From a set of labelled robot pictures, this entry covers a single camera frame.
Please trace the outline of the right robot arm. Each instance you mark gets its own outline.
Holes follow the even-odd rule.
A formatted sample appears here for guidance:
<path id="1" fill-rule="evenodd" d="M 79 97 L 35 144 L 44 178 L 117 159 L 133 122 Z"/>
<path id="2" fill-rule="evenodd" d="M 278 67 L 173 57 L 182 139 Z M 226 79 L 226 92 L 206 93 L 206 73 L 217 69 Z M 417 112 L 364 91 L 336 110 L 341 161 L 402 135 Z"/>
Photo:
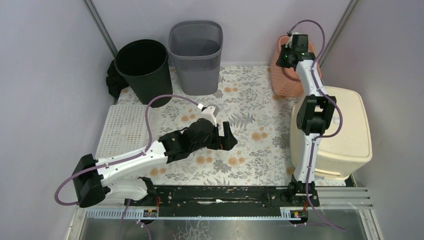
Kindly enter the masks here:
<path id="1" fill-rule="evenodd" d="M 294 153 L 300 159 L 284 197 L 289 205 L 304 207 L 310 204 L 316 193 L 314 178 L 318 148 L 330 127 L 337 100 L 324 89 L 316 56 L 309 51 L 308 35 L 290 33 L 287 43 L 281 46 L 276 65 L 284 69 L 293 68 L 303 87 L 303 100 L 295 110 L 300 147 Z"/>

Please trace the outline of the white perforated plastic basket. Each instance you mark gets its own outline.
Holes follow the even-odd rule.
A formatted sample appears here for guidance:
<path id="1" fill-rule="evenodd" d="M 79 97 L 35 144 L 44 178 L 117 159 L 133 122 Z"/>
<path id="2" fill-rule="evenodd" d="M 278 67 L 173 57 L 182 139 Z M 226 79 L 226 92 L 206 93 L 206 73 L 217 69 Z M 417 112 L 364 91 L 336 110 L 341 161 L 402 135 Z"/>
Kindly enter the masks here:
<path id="1" fill-rule="evenodd" d="M 148 145 L 158 137 L 161 111 L 145 105 L 112 105 L 109 108 L 95 158 L 109 158 Z"/>

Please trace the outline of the cream plastic laundry basket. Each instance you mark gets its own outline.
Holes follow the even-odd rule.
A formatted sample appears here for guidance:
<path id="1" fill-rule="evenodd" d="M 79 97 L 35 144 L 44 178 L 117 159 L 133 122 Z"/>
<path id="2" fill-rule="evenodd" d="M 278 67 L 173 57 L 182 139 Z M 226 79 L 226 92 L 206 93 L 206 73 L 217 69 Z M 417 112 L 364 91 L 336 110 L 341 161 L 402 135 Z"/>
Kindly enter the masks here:
<path id="1" fill-rule="evenodd" d="M 317 178 L 345 180 L 373 157 L 369 121 L 359 93 L 333 86 L 326 86 L 325 90 L 336 97 L 343 117 L 340 121 L 335 111 L 325 134 L 334 133 L 339 125 L 342 128 L 336 136 L 321 139 L 314 175 Z"/>

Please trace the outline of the pink perforated plastic basket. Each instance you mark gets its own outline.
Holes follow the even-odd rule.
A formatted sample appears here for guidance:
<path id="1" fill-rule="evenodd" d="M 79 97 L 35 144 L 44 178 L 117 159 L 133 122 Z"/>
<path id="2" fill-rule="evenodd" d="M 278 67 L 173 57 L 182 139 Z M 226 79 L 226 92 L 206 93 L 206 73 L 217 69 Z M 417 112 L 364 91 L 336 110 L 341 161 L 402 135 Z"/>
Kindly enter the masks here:
<path id="1" fill-rule="evenodd" d="M 271 60 L 270 74 L 273 90 L 284 97 L 299 97 L 304 92 L 302 83 L 314 76 L 322 78 L 314 45 L 307 34 L 293 32 L 278 39 L 277 50 Z"/>

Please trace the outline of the grey ribbed waste bin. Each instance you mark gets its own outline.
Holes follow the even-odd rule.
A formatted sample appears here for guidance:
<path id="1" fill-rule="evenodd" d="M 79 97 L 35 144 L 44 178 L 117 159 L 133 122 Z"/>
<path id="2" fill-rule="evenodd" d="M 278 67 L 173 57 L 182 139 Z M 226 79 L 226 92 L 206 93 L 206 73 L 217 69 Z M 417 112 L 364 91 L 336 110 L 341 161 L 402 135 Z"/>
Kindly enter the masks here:
<path id="1" fill-rule="evenodd" d="M 210 20 L 183 21 L 171 28 L 168 50 L 185 94 L 206 96 L 218 90 L 223 38 L 222 27 Z"/>

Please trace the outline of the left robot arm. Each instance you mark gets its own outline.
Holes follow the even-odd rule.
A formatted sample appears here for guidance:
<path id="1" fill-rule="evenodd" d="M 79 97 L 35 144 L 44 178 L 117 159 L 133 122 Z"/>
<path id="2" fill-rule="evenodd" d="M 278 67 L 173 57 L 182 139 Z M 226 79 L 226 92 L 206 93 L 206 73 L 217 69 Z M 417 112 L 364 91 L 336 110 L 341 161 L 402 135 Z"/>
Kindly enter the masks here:
<path id="1" fill-rule="evenodd" d="M 72 180 L 76 204 L 88 208 L 105 199 L 139 201 L 144 206 L 152 204 L 156 197 L 152 181 L 148 177 L 133 180 L 125 177 L 154 165 L 186 159 L 203 148 L 232 150 L 238 141 L 229 122 L 224 121 L 222 128 L 223 135 L 220 135 L 218 125 L 201 118 L 188 127 L 161 136 L 145 148 L 108 158 L 84 155 L 73 171 L 77 175 Z"/>

